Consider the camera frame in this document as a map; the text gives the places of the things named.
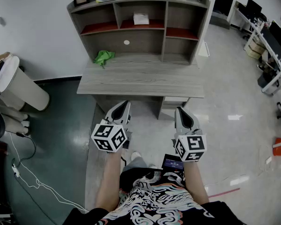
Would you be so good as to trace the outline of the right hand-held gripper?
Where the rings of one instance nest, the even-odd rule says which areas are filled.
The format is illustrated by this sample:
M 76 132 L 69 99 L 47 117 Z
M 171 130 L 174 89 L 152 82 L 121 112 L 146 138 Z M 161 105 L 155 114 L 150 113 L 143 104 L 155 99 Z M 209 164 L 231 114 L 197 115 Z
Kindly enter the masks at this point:
M 207 151 L 207 139 L 197 117 L 183 107 L 175 110 L 173 147 L 183 162 L 198 162 Z

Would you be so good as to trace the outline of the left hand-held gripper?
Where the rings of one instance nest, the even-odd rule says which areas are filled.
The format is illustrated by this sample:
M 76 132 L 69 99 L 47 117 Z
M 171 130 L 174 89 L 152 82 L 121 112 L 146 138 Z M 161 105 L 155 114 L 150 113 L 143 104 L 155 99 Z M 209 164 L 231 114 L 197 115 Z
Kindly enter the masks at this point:
M 132 132 L 127 128 L 130 116 L 130 101 L 113 106 L 91 134 L 91 139 L 100 151 L 116 153 L 120 148 L 129 148 Z

